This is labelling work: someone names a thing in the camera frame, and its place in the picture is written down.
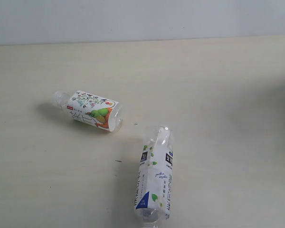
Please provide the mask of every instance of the plastic bottle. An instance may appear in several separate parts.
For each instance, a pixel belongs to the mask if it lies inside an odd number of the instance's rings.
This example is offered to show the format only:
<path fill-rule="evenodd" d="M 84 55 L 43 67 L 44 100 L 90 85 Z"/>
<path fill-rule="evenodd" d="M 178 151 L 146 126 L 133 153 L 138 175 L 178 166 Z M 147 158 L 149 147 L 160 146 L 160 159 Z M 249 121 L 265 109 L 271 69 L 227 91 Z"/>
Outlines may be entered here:
<path fill-rule="evenodd" d="M 123 119 L 123 106 L 114 100 L 84 91 L 57 91 L 52 104 L 62 108 L 70 117 L 86 124 L 107 130 L 118 131 Z"/>
<path fill-rule="evenodd" d="M 142 228 L 157 228 L 170 216 L 172 134 L 166 126 L 147 129 L 138 172 L 134 211 Z"/>

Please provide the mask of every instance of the bottle label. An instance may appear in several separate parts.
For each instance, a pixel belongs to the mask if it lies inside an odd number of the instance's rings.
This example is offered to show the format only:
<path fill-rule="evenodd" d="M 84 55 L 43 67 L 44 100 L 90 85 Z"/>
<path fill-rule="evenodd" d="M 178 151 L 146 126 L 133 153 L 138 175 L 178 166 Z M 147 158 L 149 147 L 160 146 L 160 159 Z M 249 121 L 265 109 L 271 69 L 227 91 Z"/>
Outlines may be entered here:
<path fill-rule="evenodd" d="M 109 130 L 109 116 L 117 104 L 117 101 L 78 90 L 66 108 L 73 119 Z"/>
<path fill-rule="evenodd" d="M 134 209 L 161 209 L 170 215 L 173 151 L 145 145 L 138 172 Z M 141 216 L 148 217 L 147 210 Z"/>

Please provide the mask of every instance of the clear plastic bottle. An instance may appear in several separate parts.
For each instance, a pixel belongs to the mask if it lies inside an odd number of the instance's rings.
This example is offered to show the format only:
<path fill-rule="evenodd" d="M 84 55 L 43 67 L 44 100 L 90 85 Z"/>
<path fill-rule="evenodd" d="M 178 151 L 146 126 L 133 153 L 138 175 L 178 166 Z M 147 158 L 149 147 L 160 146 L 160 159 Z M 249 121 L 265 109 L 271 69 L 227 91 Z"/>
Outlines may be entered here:
<path fill-rule="evenodd" d="M 123 119 L 123 106 L 84 91 L 57 91 L 52 97 L 52 104 L 62 108 L 71 118 L 86 124 L 107 130 L 118 131 Z"/>
<path fill-rule="evenodd" d="M 172 134 L 169 127 L 147 129 L 138 172 L 134 211 L 142 228 L 157 228 L 170 216 Z"/>

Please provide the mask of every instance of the white wall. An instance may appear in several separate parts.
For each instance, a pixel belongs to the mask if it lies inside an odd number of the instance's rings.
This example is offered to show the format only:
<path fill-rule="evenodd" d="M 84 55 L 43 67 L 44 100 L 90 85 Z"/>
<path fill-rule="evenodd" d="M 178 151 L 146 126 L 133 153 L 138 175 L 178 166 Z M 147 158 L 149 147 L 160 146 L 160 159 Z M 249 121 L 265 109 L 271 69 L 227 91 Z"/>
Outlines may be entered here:
<path fill-rule="evenodd" d="M 0 45 L 285 34 L 285 0 L 0 0 Z"/>

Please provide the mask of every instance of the table surface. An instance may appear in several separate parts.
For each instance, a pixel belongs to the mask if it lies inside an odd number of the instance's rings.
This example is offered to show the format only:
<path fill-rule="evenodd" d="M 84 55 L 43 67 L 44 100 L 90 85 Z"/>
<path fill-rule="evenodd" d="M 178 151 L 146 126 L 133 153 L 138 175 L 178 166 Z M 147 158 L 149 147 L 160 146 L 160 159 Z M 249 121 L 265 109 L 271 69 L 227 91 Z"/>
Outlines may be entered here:
<path fill-rule="evenodd" d="M 120 131 L 51 105 L 76 89 L 122 102 Z M 153 123 L 175 137 L 162 228 L 285 228 L 285 36 L 0 47 L 0 228 L 138 228 Z"/>

